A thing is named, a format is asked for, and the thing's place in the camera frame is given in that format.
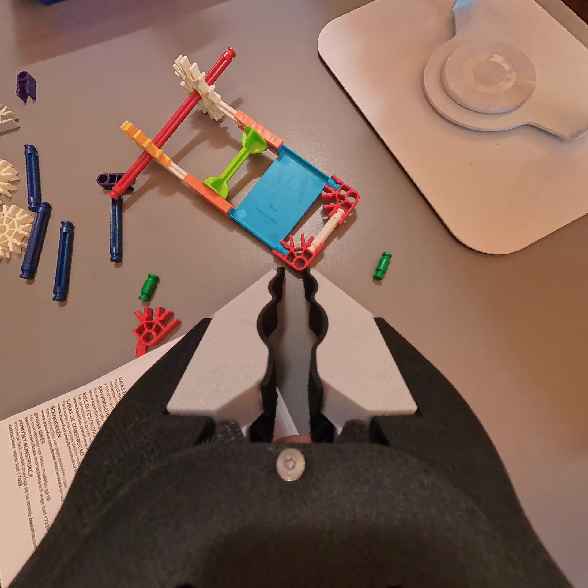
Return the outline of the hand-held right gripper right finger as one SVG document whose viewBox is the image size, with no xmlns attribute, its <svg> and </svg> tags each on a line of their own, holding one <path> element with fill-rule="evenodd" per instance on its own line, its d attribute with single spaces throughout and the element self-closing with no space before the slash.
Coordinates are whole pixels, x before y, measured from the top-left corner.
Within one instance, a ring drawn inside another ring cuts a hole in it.
<svg viewBox="0 0 588 588">
<path fill-rule="evenodd" d="M 372 314 L 319 274 L 303 272 L 317 337 L 308 383 L 311 435 L 335 435 L 350 420 L 417 410 Z"/>
</svg>

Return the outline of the white snowflake connector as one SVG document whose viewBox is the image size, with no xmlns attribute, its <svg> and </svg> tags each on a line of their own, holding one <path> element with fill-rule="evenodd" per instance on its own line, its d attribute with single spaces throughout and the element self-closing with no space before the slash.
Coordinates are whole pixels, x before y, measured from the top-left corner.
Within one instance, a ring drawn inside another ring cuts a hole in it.
<svg viewBox="0 0 588 588">
<path fill-rule="evenodd" d="M 1 197 L 12 198 L 18 189 L 19 171 L 7 160 L 1 159 Z"/>
<path fill-rule="evenodd" d="M 3 205 L 1 210 L 1 259 L 22 254 L 27 246 L 34 214 L 15 205 Z"/>
</svg>

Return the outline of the colourful toy construction model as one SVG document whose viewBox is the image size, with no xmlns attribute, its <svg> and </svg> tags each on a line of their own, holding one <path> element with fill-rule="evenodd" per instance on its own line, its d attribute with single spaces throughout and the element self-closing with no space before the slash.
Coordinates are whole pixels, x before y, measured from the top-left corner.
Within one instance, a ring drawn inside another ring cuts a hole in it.
<svg viewBox="0 0 588 588">
<path fill-rule="evenodd" d="M 273 254 L 297 271 L 305 270 L 322 251 L 330 234 L 341 226 L 360 201 L 358 191 L 337 176 L 328 177 L 306 159 L 288 148 L 283 140 L 246 113 L 230 107 L 217 93 L 214 84 L 207 84 L 207 72 L 187 56 L 178 56 L 173 69 L 188 96 L 197 91 L 201 100 L 196 107 L 213 120 L 227 117 L 242 131 L 241 149 L 219 176 L 204 181 L 184 171 L 154 145 L 143 131 L 129 121 L 121 130 L 152 160 L 166 169 L 193 192 L 200 195 L 225 216 L 245 228 L 268 246 Z M 276 159 L 238 205 L 229 202 L 229 181 L 251 155 L 271 151 Z M 321 199 L 327 221 L 321 231 L 309 239 L 300 236 L 300 245 L 290 231 L 298 224 L 311 205 Z"/>
</svg>

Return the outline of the blue toy rod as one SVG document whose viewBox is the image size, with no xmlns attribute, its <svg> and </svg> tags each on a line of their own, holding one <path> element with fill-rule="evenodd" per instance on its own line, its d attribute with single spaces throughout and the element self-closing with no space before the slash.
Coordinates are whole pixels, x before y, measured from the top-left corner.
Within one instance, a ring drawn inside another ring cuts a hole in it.
<svg viewBox="0 0 588 588">
<path fill-rule="evenodd" d="M 123 257 L 123 199 L 111 198 L 110 205 L 110 261 L 121 263 Z"/>
<path fill-rule="evenodd" d="M 26 163 L 28 208 L 30 211 L 36 212 L 40 202 L 42 202 L 39 154 L 36 147 L 32 144 L 25 144 L 24 153 Z"/>
<path fill-rule="evenodd" d="M 39 202 L 36 205 L 35 218 L 22 262 L 20 278 L 32 280 L 36 276 L 51 209 L 51 205 L 47 202 Z"/>
<path fill-rule="evenodd" d="M 68 296 L 74 229 L 72 222 L 62 221 L 52 298 L 56 302 L 65 302 Z"/>
</svg>

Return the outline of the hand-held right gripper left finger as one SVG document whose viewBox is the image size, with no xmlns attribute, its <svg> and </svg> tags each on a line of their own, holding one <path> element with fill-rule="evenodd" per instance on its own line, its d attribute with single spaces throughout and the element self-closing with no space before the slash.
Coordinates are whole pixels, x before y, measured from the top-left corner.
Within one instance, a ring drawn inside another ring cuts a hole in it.
<svg viewBox="0 0 588 588">
<path fill-rule="evenodd" d="M 174 415 L 234 420 L 249 437 L 273 437 L 277 405 L 275 331 L 285 269 L 264 275 L 217 311 L 167 405 Z"/>
</svg>

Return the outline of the instruction leaflet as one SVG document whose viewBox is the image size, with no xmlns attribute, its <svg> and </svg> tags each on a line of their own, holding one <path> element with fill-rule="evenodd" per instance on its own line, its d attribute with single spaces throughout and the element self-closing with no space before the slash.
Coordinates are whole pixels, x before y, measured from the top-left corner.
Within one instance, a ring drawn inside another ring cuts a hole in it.
<svg viewBox="0 0 588 588">
<path fill-rule="evenodd" d="M 86 386 L 1 421 L 1 585 L 8 586 L 55 520 L 99 429 L 177 338 Z"/>
</svg>

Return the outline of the red fan connector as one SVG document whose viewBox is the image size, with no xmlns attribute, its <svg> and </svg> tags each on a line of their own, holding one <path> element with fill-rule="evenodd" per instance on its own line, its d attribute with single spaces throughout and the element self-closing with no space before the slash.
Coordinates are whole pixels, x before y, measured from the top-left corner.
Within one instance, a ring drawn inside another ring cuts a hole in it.
<svg viewBox="0 0 588 588">
<path fill-rule="evenodd" d="M 158 345 L 181 325 L 174 313 L 164 307 L 144 307 L 141 312 L 135 311 L 139 325 L 132 331 L 137 338 L 135 357 L 145 355 L 149 348 Z"/>
</svg>

